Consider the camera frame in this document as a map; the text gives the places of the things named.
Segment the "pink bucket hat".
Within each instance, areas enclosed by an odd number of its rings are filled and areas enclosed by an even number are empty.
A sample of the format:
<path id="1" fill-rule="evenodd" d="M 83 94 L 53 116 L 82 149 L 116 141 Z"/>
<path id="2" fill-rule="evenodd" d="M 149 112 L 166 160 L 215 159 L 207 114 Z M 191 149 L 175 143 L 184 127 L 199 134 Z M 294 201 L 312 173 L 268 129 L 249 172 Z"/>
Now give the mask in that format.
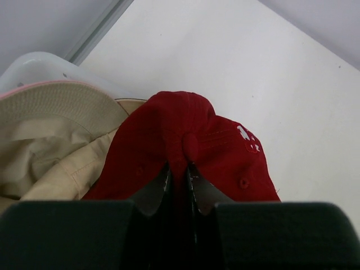
<path id="1" fill-rule="evenodd" d="M 1 92 L 1 99 L 4 99 L 8 96 L 14 95 L 16 93 L 32 89 L 32 88 L 38 88 L 38 87 L 48 87 L 48 86 L 82 86 L 82 87 L 93 87 L 93 85 L 90 85 L 85 82 L 78 82 L 78 81 L 72 81 L 72 80 L 49 80 L 49 81 L 43 81 L 43 82 L 36 82 L 31 84 L 24 84 L 21 86 L 17 86 L 16 88 L 6 90 L 4 92 Z"/>

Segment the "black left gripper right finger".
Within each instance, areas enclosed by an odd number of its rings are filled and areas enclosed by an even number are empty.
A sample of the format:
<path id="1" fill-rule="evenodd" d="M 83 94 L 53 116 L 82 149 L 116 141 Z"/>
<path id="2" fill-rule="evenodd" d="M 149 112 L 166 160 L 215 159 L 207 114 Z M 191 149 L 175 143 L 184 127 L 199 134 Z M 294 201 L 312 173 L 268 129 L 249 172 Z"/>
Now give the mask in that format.
<path id="1" fill-rule="evenodd" d="M 197 210 L 208 215 L 216 204 L 233 203 L 233 200 L 203 177 L 194 164 L 187 169 L 188 182 Z"/>

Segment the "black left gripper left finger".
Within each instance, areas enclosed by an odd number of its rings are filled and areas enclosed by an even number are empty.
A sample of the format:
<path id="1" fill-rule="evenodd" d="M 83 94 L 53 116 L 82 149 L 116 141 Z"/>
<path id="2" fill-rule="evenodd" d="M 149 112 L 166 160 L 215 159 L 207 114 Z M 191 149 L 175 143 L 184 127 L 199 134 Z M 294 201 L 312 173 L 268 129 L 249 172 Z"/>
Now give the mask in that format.
<path id="1" fill-rule="evenodd" d="M 153 216 L 160 208 L 165 196 L 169 193 L 171 172 L 166 164 L 160 173 L 148 184 L 132 195 L 132 202 L 145 216 Z"/>

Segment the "red baseball cap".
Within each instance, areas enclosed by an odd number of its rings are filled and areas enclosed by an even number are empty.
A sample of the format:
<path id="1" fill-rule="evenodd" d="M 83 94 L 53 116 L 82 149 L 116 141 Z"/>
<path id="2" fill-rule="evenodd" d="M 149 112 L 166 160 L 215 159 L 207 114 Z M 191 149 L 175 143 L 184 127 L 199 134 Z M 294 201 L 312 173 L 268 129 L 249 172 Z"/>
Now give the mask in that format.
<path id="1" fill-rule="evenodd" d="M 181 197 L 190 164 L 235 201 L 279 200 L 260 140 L 191 92 L 159 92 L 131 113 L 116 131 L 102 173 L 85 198 L 127 199 L 166 165 Z"/>

